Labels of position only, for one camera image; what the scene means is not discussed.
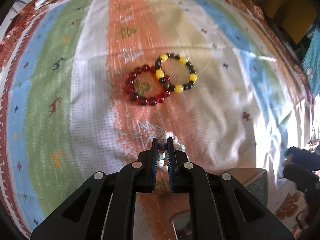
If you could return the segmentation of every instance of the star pattern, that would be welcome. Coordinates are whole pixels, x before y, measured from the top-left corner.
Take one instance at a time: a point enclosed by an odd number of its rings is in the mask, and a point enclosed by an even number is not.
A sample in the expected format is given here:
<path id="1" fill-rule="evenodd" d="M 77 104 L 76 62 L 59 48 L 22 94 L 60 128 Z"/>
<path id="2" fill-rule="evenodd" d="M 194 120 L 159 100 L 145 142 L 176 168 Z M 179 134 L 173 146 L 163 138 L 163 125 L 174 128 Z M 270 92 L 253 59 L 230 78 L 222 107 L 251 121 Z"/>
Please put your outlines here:
<path id="1" fill-rule="evenodd" d="M 163 132 L 163 128 L 158 125 L 151 125 L 148 120 L 143 124 L 137 120 L 138 133 L 133 134 L 133 139 L 140 139 L 143 149 L 146 149 L 148 143 L 152 142 L 154 137 L 159 137 Z"/>
<path id="2" fill-rule="evenodd" d="M 130 60 L 132 60 L 132 62 L 134 62 L 137 57 L 140 57 L 141 55 L 143 55 L 142 50 L 134 51 L 133 49 L 130 49 L 130 52 L 128 52 L 127 49 L 123 49 L 122 51 L 123 51 L 123 53 L 118 54 L 118 57 L 119 58 L 123 57 L 124 58 L 124 62 L 126 64 Z"/>

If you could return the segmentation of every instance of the red bead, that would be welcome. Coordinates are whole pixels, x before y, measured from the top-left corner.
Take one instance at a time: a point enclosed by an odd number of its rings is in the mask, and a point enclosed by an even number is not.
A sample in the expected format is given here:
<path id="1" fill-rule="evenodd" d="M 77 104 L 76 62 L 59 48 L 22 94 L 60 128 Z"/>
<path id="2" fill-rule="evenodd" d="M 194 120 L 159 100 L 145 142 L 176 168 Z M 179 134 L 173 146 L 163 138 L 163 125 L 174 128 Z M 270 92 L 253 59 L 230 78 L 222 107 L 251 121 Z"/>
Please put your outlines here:
<path id="1" fill-rule="evenodd" d="M 163 78 L 164 78 L 164 81 L 167 81 L 167 82 L 169 82 L 169 81 L 170 81 L 170 77 L 169 77 L 169 76 L 167 76 L 167 75 L 165 75 Z"/>
<path id="2" fill-rule="evenodd" d="M 134 69 L 134 72 L 135 72 L 135 73 L 137 73 L 137 74 L 139 75 L 139 74 L 141 74 L 141 73 L 142 73 L 142 68 L 140 68 L 140 67 L 136 67 L 136 68 Z"/>
<path id="3" fill-rule="evenodd" d="M 171 91 L 169 89 L 164 89 L 162 90 L 161 94 L 165 97 L 168 98 L 171 95 Z"/>
<path id="4" fill-rule="evenodd" d="M 133 93 L 130 95 L 130 101 L 135 102 L 135 101 L 137 101 L 138 99 L 139 99 L 138 93 L 133 92 Z"/>
<path id="5" fill-rule="evenodd" d="M 124 91 L 125 91 L 126 94 L 131 94 L 132 92 L 134 92 L 134 87 L 126 86 Z"/>
<path id="6" fill-rule="evenodd" d="M 145 97 L 141 97 L 141 98 L 139 98 L 138 102 L 139 102 L 139 105 L 145 106 L 148 103 L 148 99 Z"/>
<path id="7" fill-rule="evenodd" d="M 163 103 L 165 101 L 164 95 L 161 95 L 161 94 L 157 95 L 156 99 L 157 99 L 158 103 Z"/>
<path id="8" fill-rule="evenodd" d="M 150 105 L 150 106 L 155 106 L 157 103 L 158 103 L 158 101 L 156 98 L 151 97 L 148 99 L 148 105 Z"/>
<path id="9" fill-rule="evenodd" d="M 125 80 L 125 84 L 126 84 L 126 85 L 133 85 L 133 84 L 134 84 L 134 80 L 131 79 L 131 78 L 127 78 L 127 79 Z"/>
<path id="10" fill-rule="evenodd" d="M 141 68 L 142 68 L 142 71 L 143 71 L 143 72 L 147 72 L 147 71 L 150 70 L 150 66 L 147 65 L 147 64 L 143 65 Z"/>
<path id="11" fill-rule="evenodd" d="M 129 78 L 131 78 L 131 79 L 135 79 L 137 76 L 138 76 L 138 74 L 135 73 L 135 72 L 131 72 L 131 73 L 129 74 Z"/>
<path id="12" fill-rule="evenodd" d="M 153 67 L 150 68 L 150 72 L 151 72 L 151 73 L 155 73 L 155 72 L 156 72 L 155 66 L 153 66 Z"/>

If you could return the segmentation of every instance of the bed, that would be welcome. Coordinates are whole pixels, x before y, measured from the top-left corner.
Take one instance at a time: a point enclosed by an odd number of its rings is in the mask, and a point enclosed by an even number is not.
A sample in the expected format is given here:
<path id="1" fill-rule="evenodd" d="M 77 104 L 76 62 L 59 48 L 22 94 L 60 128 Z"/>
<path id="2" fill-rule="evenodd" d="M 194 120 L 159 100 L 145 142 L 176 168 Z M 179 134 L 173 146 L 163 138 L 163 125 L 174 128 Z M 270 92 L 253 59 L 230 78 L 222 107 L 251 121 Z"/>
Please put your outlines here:
<path id="1" fill-rule="evenodd" d="M 253 0 L 39 0 L 15 18 L 0 45 L 0 200 L 29 238 L 96 171 L 119 171 L 172 132 L 207 172 L 268 171 L 267 207 L 292 231 L 303 194 L 281 178 L 288 147 L 311 139 L 308 79 Z M 191 90 L 164 103 L 125 98 L 137 66 L 175 53 L 198 70 Z M 175 83 L 188 72 L 167 61 Z M 152 75 L 135 84 L 159 93 Z M 159 196 L 138 195 L 135 239 L 167 239 Z"/>

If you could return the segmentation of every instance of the white stripe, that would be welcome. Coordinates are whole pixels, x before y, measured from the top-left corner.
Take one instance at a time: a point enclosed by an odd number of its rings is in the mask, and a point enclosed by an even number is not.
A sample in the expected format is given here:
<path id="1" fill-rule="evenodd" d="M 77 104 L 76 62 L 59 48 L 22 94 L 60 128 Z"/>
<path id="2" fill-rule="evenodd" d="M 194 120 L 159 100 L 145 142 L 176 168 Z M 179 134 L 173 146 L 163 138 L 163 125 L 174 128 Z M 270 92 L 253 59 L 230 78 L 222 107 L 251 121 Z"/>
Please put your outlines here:
<path id="1" fill-rule="evenodd" d="M 121 144 L 113 127 L 107 83 L 109 0 L 93 0 L 84 20 L 71 78 L 70 130 L 75 160 L 84 179 L 96 171 L 119 171 Z"/>

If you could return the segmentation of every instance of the blue stripe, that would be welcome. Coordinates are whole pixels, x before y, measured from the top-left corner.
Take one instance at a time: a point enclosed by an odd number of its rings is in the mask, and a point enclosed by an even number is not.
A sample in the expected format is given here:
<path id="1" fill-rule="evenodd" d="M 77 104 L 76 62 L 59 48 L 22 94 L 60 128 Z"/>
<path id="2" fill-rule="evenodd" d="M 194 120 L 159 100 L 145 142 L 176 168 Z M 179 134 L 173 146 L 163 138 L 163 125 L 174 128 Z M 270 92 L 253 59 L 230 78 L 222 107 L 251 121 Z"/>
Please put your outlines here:
<path id="1" fill-rule="evenodd" d="M 16 70 L 15 82 L 10 91 L 8 106 L 8 129 L 7 142 L 10 151 L 15 186 L 18 201 L 31 231 L 36 228 L 36 222 L 41 223 L 45 216 L 39 206 L 38 197 L 33 190 L 28 173 L 28 154 L 24 137 L 24 126 L 26 120 L 26 109 L 28 95 L 30 93 L 30 78 L 34 74 L 38 56 L 43 48 L 49 31 L 52 29 L 56 18 L 67 3 L 51 10 L 41 21 L 31 38 L 25 53 L 22 55 Z"/>
<path id="2" fill-rule="evenodd" d="M 272 151 L 276 151 L 274 147 L 275 143 L 279 145 L 282 141 L 287 145 L 286 125 L 285 123 L 278 124 L 280 115 L 279 111 L 283 109 L 283 106 L 279 102 L 279 99 L 277 99 L 274 90 L 275 85 L 280 90 L 281 87 L 279 80 L 271 69 L 271 66 L 268 65 L 268 62 L 257 59 L 257 47 L 252 44 L 252 41 L 249 41 L 249 39 L 243 34 L 244 32 L 241 32 L 238 26 L 235 26 L 228 20 L 228 17 L 232 18 L 233 16 L 225 15 L 221 10 L 219 10 L 219 7 L 222 5 L 215 0 L 194 1 L 200 5 L 218 24 L 220 30 L 234 44 L 234 47 L 239 49 L 244 68 L 258 97 L 257 99 L 261 107 L 266 128 L 270 130 Z M 273 82 L 270 80 L 268 75 L 273 75 Z M 284 156 L 283 152 L 285 150 L 286 148 L 281 150 L 281 157 Z"/>

